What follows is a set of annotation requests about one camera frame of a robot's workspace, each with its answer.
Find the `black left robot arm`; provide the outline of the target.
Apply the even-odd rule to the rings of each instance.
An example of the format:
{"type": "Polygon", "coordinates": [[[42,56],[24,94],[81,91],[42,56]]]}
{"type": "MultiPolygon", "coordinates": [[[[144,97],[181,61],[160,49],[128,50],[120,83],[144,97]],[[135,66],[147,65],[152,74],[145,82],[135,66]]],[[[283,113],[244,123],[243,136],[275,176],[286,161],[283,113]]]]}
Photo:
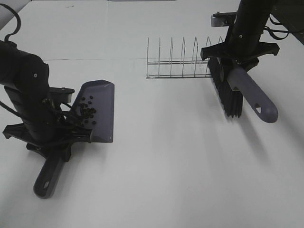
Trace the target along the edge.
{"type": "Polygon", "coordinates": [[[69,105],[72,88],[50,87],[49,66],[37,55],[17,49],[10,41],[0,43],[0,83],[14,108],[1,104],[19,117],[19,124],[7,125],[4,137],[28,144],[46,158],[55,150],[67,162],[71,146],[89,139],[81,117],[75,111],[63,111],[69,105]]]}

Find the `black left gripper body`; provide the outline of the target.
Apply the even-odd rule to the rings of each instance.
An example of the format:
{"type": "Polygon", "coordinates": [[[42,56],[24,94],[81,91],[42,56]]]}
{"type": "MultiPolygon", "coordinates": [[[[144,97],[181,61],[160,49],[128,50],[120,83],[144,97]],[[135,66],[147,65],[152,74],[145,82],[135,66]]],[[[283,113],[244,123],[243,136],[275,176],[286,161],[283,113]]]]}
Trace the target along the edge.
{"type": "Polygon", "coordinates": [[[3,130],[4,136],[17,138],[28,144],[28,149],[37,151],[44,157],[51,154],[51,150],[59,150],[63,161],[67,162],[71,156],[71,146],[76,142],[93,140],[92,129],[85,128],[81,123],[75,124],[61,118],[54,123],[43,121],[38,124],[19,123],[7,125],[3,130]]]}

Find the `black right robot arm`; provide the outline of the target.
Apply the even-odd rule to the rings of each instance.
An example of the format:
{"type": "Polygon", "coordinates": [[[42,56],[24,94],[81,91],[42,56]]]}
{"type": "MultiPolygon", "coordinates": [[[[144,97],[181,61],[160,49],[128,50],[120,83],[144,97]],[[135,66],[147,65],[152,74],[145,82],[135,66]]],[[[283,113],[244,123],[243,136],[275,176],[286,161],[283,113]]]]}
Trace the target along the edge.
{"type": "Polygon", "coordinates": [[[211,15],[212,27],[228,26],[228,31],[224,42],[202,48],[201,58],[235,60],[249,71],[258,65],[258,57],[276,56],[280,50],[276,43],[260,41],[274,4],[274,0],[242,0],[236,12],[211,15]]]}

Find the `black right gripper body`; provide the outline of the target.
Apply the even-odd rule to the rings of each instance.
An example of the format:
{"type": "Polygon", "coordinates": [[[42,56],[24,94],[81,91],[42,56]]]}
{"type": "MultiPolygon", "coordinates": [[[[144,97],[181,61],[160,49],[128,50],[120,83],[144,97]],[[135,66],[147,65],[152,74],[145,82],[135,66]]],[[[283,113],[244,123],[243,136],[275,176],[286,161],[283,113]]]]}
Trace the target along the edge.
{"type": "Polygon", "coordinates": [[[227,42],[221,42],[209,47],[203,47],[200,56],[203,60],[209,59],[209,70],[212,71],[216,67],[220,71],[229,71],[235,65],[240,66],[249,71],[258,65],[258,58],[263,55],[272,54],[276,56],[280,47],[276,43],[257,42],[251,46],[246,44],[232,45],[227,42]]]}

